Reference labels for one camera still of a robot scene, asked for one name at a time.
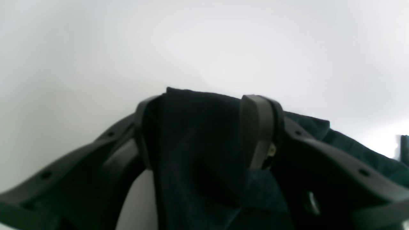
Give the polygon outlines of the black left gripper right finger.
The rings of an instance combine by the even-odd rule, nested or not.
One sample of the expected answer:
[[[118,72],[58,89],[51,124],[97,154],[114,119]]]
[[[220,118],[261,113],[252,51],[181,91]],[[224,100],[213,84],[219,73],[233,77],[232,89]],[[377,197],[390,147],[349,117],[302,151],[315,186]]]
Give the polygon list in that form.
[[[280,103],[240,102],[247,167],[269,171],[296,230],[407,230],[408,189],[286,118]]]

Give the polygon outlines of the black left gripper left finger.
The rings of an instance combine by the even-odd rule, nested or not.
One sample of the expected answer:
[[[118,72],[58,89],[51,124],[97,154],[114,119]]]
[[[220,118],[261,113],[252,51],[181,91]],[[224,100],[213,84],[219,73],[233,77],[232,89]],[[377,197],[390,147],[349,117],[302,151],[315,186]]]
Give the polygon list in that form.
[[[133,182],[154,168],[161,96],[141,101],[88,145],[1,193],[1,223],[18,230],[114,230]]]

